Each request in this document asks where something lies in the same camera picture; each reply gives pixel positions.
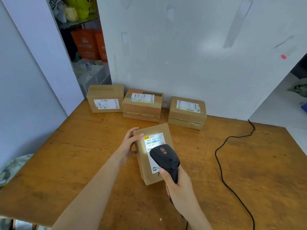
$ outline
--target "yellow-green bag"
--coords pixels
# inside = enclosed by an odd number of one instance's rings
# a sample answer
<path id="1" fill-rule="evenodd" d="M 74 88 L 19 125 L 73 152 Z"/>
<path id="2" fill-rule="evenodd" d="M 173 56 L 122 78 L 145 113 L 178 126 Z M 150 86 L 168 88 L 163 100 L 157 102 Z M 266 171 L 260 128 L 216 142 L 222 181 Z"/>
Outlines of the yellow-green bag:
<path id="1" fill-rule="evenodd" d="M 67 6 L 75 7 L 79 18 L 87 19 L 96 15 L 96 0 L 64 0 Z"/>

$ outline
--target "blue object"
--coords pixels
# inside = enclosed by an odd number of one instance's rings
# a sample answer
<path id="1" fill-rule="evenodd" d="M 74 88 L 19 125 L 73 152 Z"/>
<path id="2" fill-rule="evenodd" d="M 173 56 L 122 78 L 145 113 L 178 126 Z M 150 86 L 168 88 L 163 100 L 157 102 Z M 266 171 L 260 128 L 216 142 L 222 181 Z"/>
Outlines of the blue object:
<path id="1" fill-rule="evenodd" d="M 301 106 L 301 108 L 307 113 L 307 103 Z"/>

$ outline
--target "barcode scanner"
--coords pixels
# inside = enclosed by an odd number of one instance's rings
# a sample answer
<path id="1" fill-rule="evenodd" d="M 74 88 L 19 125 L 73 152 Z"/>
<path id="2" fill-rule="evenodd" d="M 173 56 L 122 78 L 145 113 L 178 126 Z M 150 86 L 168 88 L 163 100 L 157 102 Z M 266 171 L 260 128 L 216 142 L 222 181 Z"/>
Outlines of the barcode scanner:
<path id="1" fill-rule="evenodd" d="M 180 165 L 176 152 L 168 145 L 162 144 L 152 148 L 149 152 L 152 159 L 171 175 L 174 183 L 178 182 L 178 167 Z"/>

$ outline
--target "jr logo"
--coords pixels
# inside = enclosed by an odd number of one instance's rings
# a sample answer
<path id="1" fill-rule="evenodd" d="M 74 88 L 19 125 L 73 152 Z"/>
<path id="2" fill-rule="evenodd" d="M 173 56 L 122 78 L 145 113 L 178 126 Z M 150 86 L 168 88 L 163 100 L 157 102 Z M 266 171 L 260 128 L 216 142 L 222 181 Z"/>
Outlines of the jr logo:
<path id="1" fill-rule="evenodd" d="M 161 152 L 163 152 L 164 154 L 166 154 L 166 151 L 164 148 L 160 148 Z"/>

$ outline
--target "wood grain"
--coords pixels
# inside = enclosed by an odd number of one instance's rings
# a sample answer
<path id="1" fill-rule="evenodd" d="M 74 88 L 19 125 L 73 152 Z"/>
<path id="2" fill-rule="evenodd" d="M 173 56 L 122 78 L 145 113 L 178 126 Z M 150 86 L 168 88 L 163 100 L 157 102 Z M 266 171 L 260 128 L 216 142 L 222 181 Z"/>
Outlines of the wood grain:
<path id="1" fill-rule="evenodd" d="M 168 110 L 162 110 L 165 123 Z M 122 113 L 91 112 L 87 100 L 0 191 L 0 215 L 52 226 L 132 127 L 157 123 Z M 307 158 L 283 127 L 255 124 L 253 136 L 229 139 L 218 152 L 224 178 L 254 215 L 257 229 L 306 229 Z M 235 196 L 222 184 L 214 151 L 248 122 L 208 116 L 203 130 L 169 125 L 175 151 L 214 229 L 251 229 Z M 163 181 L 146 186 L 137 158 L 121 169 L 100 229 L 184 229 Z"/>

